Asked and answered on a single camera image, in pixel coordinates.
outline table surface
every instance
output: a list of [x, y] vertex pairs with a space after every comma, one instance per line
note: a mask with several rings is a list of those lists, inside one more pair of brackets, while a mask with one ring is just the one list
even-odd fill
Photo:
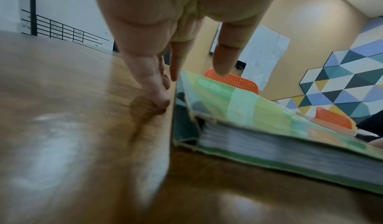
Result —
[[0, 116], [2, 224], [383, 220], [381, 196], [171, 146], [172, 105], [76, 43], [0, 32]]

